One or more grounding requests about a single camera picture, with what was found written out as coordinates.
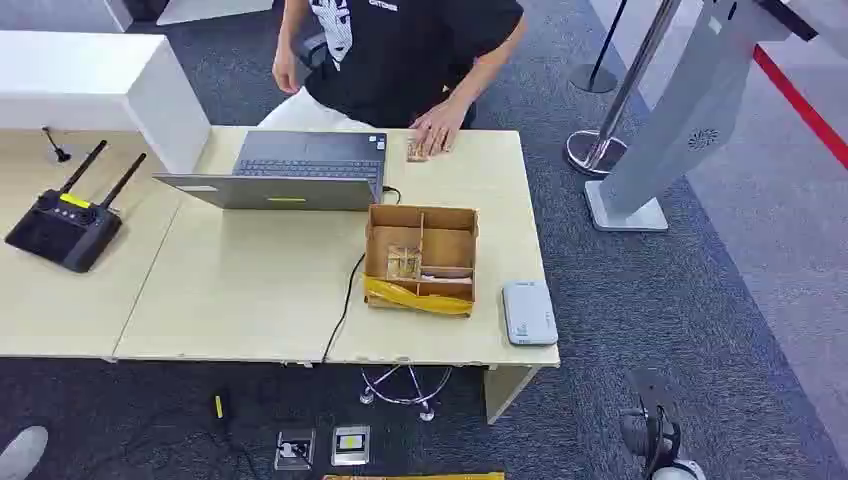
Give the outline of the person's right hand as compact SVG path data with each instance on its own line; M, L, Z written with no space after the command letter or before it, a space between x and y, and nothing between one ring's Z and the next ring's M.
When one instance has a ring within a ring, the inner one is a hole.
M279 44L276 48L272 76L278 88L287 94L295 94L300 90L297 78L299 60L288 44Z

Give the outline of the person's left hand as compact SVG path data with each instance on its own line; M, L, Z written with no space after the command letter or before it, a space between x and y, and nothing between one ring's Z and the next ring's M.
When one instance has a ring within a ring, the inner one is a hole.
M468 109L466 102L448 99L418 117L410 126L414 132L413 154L418 158L429 158L449 152Z

